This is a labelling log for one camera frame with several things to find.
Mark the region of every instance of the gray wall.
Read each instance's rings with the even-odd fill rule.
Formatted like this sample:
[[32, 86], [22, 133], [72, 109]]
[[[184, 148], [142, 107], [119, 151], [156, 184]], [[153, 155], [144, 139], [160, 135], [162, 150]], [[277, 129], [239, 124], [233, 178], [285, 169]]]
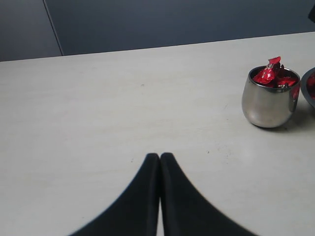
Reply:
[[45, 0], [65, 55], [315, 31], [314, 0]]
[[0, 61], [60, 55], [42, 0], [0, 0]]

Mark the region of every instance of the red candy wrapper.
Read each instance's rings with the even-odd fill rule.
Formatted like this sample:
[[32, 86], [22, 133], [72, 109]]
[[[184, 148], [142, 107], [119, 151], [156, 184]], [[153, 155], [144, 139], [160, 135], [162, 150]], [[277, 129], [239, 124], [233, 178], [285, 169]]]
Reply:
[[262, 69], [253, 80], [265, 87], [283, 88], [295, 85], [299, 79], [285, 76], [284, 65], [280, 66], [281, 57], [269, 59], [269, 64]]
[[312, 99], [315, 99], [315, 73], [313, 73], [306, 82], [306, 89]]

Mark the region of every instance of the table surface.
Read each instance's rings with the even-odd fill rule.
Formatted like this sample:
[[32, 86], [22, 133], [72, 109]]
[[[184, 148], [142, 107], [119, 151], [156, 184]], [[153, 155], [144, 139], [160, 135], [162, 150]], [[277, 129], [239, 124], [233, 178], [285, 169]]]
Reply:
[[[249, 124], [247, 74], [267, 59], [302, 76], [315, 33], [0, 63], [0, 235], [82, 227], [148, 152], [174, 153], [218, 209], [261, 236], [315, 232], [315, 113]], [[159, 224], [158, 235], [163, 235]]]

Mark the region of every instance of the silver cup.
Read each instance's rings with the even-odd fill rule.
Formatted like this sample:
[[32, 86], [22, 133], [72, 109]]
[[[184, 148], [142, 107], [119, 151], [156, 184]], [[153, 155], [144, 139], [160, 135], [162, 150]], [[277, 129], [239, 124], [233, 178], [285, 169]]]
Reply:
[[288, 88], [268, 88], [252, 80], [263, 68], [256, 67], [249, 72], [243, 91], [242, 109], [250, 123], [274, 128], [286, 123], [293, 115], [300, 90], [300, 77], [285, 68], [285, 76], [295, 76], [299, 82]]

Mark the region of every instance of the stainless steel cup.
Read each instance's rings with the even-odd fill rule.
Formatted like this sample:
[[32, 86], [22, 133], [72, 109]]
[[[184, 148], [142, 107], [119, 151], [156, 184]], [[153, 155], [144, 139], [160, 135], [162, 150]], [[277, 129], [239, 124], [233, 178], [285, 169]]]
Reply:
[[268, 88], [252, 80], [263, 68], [264, 66], [256, 67], [249, 72], [243, 91], [242, 109], [250, 123], [274, 128], [286, 123], [294, 113], [300, 90], [300, 77], [285, 68], [285, 76], [295, 76], [299, 82], [288, 88]]

